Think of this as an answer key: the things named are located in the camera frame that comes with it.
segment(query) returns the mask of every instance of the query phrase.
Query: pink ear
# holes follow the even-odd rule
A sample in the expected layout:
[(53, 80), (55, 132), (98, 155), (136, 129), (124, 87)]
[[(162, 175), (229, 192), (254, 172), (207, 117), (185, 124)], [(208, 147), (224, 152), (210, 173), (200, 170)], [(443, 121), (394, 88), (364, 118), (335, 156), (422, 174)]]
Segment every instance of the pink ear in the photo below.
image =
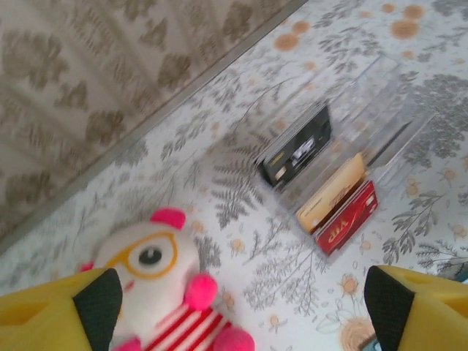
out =
[(167, 224), (175, 229), (182, 230), (185, 219), (185, 213), (182, 210), (166, 207), (154, 212), (150, 221), (153, 223)]
[(93, 261), (84, 263), (81, 265), (79, 272), (82, 273), (82, 272), (90, 271), (91, 269), (93, 269), (93, 267), (94, 267)]

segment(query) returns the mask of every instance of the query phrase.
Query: red card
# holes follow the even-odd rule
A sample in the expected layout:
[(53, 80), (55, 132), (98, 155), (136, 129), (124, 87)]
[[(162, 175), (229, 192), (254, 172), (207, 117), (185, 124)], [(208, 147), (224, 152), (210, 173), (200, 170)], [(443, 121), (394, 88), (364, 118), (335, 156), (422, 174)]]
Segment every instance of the red card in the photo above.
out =
[(366, 181), (324, 224), (315, 239), (319, 247), (327, 255), (340, 249), (374, 213), (377, 206), (374, 183)]

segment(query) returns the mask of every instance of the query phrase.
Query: table surface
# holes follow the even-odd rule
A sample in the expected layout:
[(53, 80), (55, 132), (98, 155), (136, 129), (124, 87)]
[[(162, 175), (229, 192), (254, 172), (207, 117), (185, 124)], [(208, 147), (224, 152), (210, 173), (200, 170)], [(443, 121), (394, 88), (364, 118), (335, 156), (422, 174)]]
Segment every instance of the table surface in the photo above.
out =
[[(179, 206), (217, 308), (258, 350), (357, 350), (373, 333), (369, 266), (453, 275), (468, 262), (467, 47), (466, 0), (310, 1), (0, 257), (0, 294), (74, 273), (114, 229)], [(412, 175), (326, 265), (246, 182), (249, 155), (268, 142), (258, 125), (313, 71), (356, 77), (379, 51), (399, 57), (418, 112), (435, 120)]]

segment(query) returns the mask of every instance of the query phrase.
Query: plush toy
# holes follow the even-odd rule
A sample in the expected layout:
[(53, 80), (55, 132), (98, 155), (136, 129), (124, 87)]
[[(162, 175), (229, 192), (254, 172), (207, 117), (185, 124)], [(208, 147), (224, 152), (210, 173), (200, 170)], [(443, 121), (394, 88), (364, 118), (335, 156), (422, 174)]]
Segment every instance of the plush toy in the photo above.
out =
[(109, 237), (91, 268), (115, 268), (124, 292), (114, 351), (253, 351), (254, 340), (214, 311), (217, 285), (200, 273), (198, 250), (181, 230), (183, 211), (163, 208), (150, 222)]

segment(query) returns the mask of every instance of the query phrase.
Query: pink pom-pom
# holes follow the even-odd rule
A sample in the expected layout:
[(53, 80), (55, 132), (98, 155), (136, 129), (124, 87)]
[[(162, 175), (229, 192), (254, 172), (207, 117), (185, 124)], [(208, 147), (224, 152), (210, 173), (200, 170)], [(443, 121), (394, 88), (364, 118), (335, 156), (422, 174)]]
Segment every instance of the pink pom-pom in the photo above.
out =
[(182, 210), (166, 207), (154, 212), (149, 220), (153, 223), (167, 224), (175, 229), (182, 230), (186, 217)]
[(255, 351), (255, 341), (246, 331), (231, 327), (219, 333), (213, 351)]
[(94, 267), (94, 262), (91, 261), (91, 262), (88, 262), (88, 263), (84, 263), (81, 265), (80, 269), (79, 269), (79, 272), (82, 273), (82, 272), (86, 272), (86, 271), (90, 271), (91, 269), (93, 269)]
[(112, 351), (141, 351), (141, 343), (139, 339), (132, 339)]
[(198, 311), (207, 309), (216, 298), (218, 284), (206, 273), (197, 274), (187, 286), (184, 303)]

